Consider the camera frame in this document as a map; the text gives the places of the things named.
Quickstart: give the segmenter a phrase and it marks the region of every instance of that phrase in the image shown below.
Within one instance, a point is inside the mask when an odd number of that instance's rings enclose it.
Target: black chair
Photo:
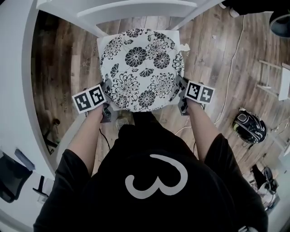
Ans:
[[[32,189],[35,192],[37,192],[39,195],[48,198],[48,195],[42,191],[43,186],[44,186],[44,176],[41,176],[38,188],[32,188]]]
[[[18,199],[32,171],[3,153],[0,158],[0,197],[8,203]]]

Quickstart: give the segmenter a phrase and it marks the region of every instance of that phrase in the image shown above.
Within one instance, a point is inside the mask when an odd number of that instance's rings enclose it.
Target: wooden floor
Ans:
[[[217,123],[219,130],[228,138],[246,176],[249,168],[261,156],[267,153],[267,156],[276,159],[280,150],[270,138],[248,149],[249,146],[231,126],[239,108],[256,113],[269,128],[274,128],[290,116],[289,102],[277,101],[256,87],[259,82],[266,82],[265,77],[261,78],[261,72],[265,69],[262,69],[259,59],[277,65],[281,62],[290,64],[290,40],[280,39],[269,31],[269,18],[269,13],[245,16],[245,29],[237,57],[233,60],[227,104]],[[99,26],[108,34],[116,34],[132,28],[165,29],[176,20],[140,17]],[[242,21],[243,17],[233,19],[228,10],[216,6],[179,29],[181,43],[188,43],[191,49],[188,53],[183,52],[185,77],[216,88],[213,102],[206,108],[212,121],[216,121],[221,114],[231,59],[242,30]],[[73,24],[53,16],[47,17],[44,13],[39,15],[34,34],[32,85],[36,112],[43,133],[53,118],[61,121],[53,130],[52,140],[56,141],[62,138],[77,116],[71,96],[101,81],[97,38]],[[280,71],[271,69],[270,84],[275,89],[280,83],[279,76]],[[154,114],[173,133],[190,125],[189,118],[182,117],[177,106],[166,106]],[[285,139],[290,136],[289,128],[284,129],[286,122],[278,130]],[[117,138],[115,123],[103,124],[101,130],[113,146]],[[194,137],[190,128],[182,130],[178,135],[193,149]],[[100,136],[94,172],[107,153],[107,144]]]

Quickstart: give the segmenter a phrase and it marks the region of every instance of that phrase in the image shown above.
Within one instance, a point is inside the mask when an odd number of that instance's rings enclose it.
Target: shoe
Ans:
[[[128,124],[129,124],[128,119],[123,116],[118,117],[116,120],[116,127],[118,131],[122,128],[123,125],[128,125]]]
[[[226,9],[226,6],[221,2],[218,4],[222,9]]]
[[[236,17],[240,16],[240,14],[238,12],[236,12],[233,8],[231,8],[231,10],[230,10],[230,15],[233,18],[236,18]]]

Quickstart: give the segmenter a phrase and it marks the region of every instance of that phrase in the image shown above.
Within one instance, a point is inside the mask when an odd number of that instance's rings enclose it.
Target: floral pattern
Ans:
[[[166,95],[172,92],[174,85],[176,84],[174,74],[172,73],[160,73],[160,75],[153,75],[151,78],[151,84],[148,88],[160,98],[165,98]]]
[[[182,70],[184,69],[184,61],[181,53],[178,53],[173,59],[172,67],[174,67],[177,71],[178,75],[181,75]]]
[[[148,77],[153,73],[154,69],[152,68],[145,68],[142,72],[139,73],[141,77]]]
[[[111,88],[112,100],[117,100],[120,96],[124,96],[127,99],[127,106],[129,102],[131,105],[137,101],[137,94],[139,94],[139,85],[137,77],[132,74],[127,75],[127,72],[121,73],[119,78],[113,79],[115,84]]]
[[[119,96],[119,98],[116,101],[116,105],[120,108],[120,109],[126,109],[127,105],[128,105],[128,100],[125,96],[121,95]]]
[[[129,40],[125,40],[124,41],[124,44],[125,45],[131,44],[131,43],[133,43],[133,40],[132,39],[129,39]]]
[[[121,46],[122,46],[122,38],[120,35],[112,39],[105,47],[105,51],[102,55],[101,65],[104,60],[103,58],[108,57],[108,59],[113,59],[113,56],[116,56],[117,53],[120,51]]]
[[[154,59],[154,66],[157,68],[166,68],[169,65],[170,57],[167,53],[161,53]]]
[[[150,29],[132,29],[108,40],[100,56],[104,91],[120,109],[152,111],[166,106],[180,89],[177,74],[184,61],[167,35]]]
[[[139,35],[139,32],[140,32],[140,29],[132,29],[132,30],[129,30],[129,31],[126,31],[126,34],[129,36],[129,37],[137,37]]]
[[[119,71],[119,64],[116,63],[114,64],[114,66],[111,69],[111,77],[115,77],[115,75],[118,73]]]
[[[164,41],[164,39],[154,39],[153,43],[150,43],[146,46],[146,58],[149,60],[155,59],[157,55],[166,52],[166,47],[169,46],[168,43]]]
[[[175,86],[175,91],[173,93],[173,96],[169,99],[169,102],[172,102],[173,99],[175,99],[175,97],[177,96],[177,94],[179,93],[180,88],[178,87],[178,85]]]
[[[166,38],[166,35],[164,35],[163,33],[160,32],[154,32],[155,37],[159,38],[159,39],[164,39]]]
[[[149,107],[153,104],[155,100],[155,94],[150,90],[145,90],[138,97],[138,102],[141,107]]]
[[[131,67],[137,67],[146,59],[146,51],[142,47],[131,49],[125,57],[125,62]]]

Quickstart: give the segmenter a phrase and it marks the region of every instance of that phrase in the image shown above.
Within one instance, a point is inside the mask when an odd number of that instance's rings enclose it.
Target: white number 3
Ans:
[[[156,178],[154,184],[148,188],[147,190],[140,191],[134,188],[133,180],[134,176],[129,175],[125,179],[125,185],[128,192],[137,199],[145,199],[150,197],[153,193],[156,192],[157,189],[160,189],[165,195],[172,196],[179,193],[186,185],[188,179],[188,173],[186,168],[178,161],[163,155],[155,155],[151,154],[150,157],[163,160],[167,163],[170,163],[172,166],[176,167],[176,169],[180,172],[180,181],[174,187],[168,187],[162,183],[159,177]]]

